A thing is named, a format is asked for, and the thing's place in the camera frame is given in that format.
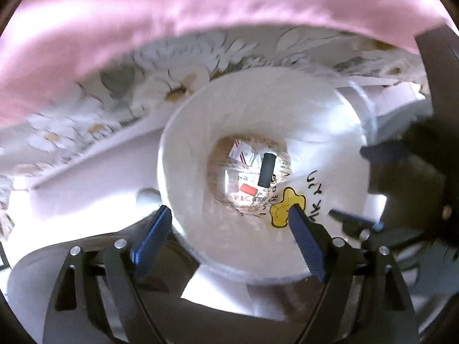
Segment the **pink floral bed sheet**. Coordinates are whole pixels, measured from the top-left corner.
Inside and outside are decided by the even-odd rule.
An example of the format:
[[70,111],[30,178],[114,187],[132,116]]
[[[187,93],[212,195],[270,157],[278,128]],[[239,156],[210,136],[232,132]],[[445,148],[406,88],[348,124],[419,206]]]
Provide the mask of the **pink floral bed sheet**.
[[415,51],[416,34],[457,21],[454,0],[1,0],[1,124],[20,122],[69,82],[150,40],[293,24]]

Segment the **black cylinder in bin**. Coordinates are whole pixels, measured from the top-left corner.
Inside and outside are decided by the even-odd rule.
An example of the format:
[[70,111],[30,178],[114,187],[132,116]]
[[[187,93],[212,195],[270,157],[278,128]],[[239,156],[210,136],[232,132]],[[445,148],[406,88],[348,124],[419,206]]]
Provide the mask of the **black cylinder in bin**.
[[264,153],[261,161],[260,173],[258,177],[258,186],[269,188],[275,168],[276,155]]

